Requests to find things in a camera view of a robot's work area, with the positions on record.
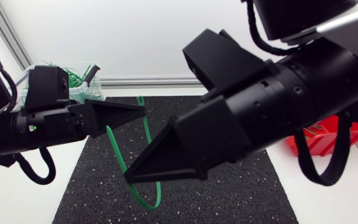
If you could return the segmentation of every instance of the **green zip tie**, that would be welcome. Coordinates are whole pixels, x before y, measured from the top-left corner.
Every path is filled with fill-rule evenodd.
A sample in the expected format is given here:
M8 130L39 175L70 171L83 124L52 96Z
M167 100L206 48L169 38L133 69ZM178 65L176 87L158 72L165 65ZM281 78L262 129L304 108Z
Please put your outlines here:
M308 132L309 132L309 133L311 133L311 134L318 135L318 134L317 134L317 133L315 133L314 131L309 130L309 129L307 129L307 128L304 128L304 130L305 130L305 131L308 131Z
M140 106L144 106L143 96L138 96L137 101ZM143 116L142 120L143 120L143 125L144 125L144 129L145 129L146 136L147 136L147 142L150 144L152 142L152 138L150 135L149 125L147 124L146 116ZM114 137L112 130L109 126L106 126L106 130L107 130L107 134L109 136L112 148L114 149L114 153L117 155L117 161L118 161L119 167L121 168L122 173L125 173L125 171L127 170L127 167L125 166L124 159L122 158L121 152L118 148L116 138ZM139 195L136 187L133 184L127 183L129 191L134 196L134 198L137 200L137 203L139 203L139 205L146 208L147 210L156 209L156 208L158 208L158 206L160 206L160 203L161 203L161 183L158 181L155 184L157 186L157 201L155 202L155 205L152 206L143 200L143 198Z

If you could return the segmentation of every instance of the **black screw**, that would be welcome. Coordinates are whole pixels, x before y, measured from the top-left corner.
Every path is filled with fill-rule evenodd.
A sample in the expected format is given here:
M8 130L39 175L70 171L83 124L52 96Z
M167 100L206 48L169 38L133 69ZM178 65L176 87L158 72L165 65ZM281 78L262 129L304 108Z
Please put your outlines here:
M296 94L301 94L303 92L303 89L300 86L296 86L293 88L293 92Z

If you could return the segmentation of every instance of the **metal extrusion frame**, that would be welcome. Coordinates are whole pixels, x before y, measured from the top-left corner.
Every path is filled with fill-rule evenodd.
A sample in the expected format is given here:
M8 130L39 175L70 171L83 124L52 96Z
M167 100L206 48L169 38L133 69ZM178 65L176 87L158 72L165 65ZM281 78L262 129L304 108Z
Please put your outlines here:
M0 36L22 70L32 65L31 59L21 44L0 4Z

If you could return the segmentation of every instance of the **plastic bin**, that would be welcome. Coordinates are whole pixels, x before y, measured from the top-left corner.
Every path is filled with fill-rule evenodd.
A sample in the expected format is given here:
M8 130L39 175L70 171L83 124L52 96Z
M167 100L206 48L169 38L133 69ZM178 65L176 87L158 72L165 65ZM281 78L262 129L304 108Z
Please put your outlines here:
M70 71L78 73L80 77L83 76L89 65L93 66L95 62L81 62L81 63L57 63L56 65L60 68L67 68ZM22 73L22 78L16 83L17 85L17 104L24 105L25 98L27 96L27 83L28 83L28 76L29 70L34 69L35 65L31 65L26 68ZM70 99L79 101L80 103L84 103L85 99L90 100L101 100L104 101L102 86L100 83L99 75L93 77L89 87L84 82L81 86L70 88L69 95Z
M332 154L334 152L336 133L338 128L338 117L330 116L317 123L321 126L321 129L309 128L312 129L312 132L303 130L306 137L309 139L306 140L309 146L310 154L312 156L320 155L325 156L326 154ZM351 145L358 141L358 123L353 123L351 128ZM293 136L286 138L285 142L291 147L293 153L298 156L298 148L295 144L295 138Z

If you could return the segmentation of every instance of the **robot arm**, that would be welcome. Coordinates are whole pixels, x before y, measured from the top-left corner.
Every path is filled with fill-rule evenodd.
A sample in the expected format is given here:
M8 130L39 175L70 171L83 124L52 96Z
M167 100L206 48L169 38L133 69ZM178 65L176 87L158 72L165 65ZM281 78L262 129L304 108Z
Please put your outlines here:
M251 36L262 50L287 55L281 61L263 62L224 30L200 34L183 53L209 92L197 109L171 117L125 173L128 182L206 179L213 167L291 135L307 178L327 186L339 180L349 155L350 127L358 122L358 7L346 12L356 2L254 2L269 39L299 46L276 49L260 38L253 0L247 0ZM339 116L335 150L319 175L302 128L333 114Z
M89 82L98 69L91 69L85 81ZM1 63L0 72L6 77ZM12 97L0 77L0 165L9 167L18 162L37 184L49 184L55 178L48 146L80 141L88 135L96 138L106 132L107 125L116 128L146 114L143 106L96 100L81 104L70 100L68 74L54 66L35 66L29 70L27 98L18 111L10 110L17 96L14 84L11 89ZM21 156L21 152L38 148L49 168L46 178L39 177Z

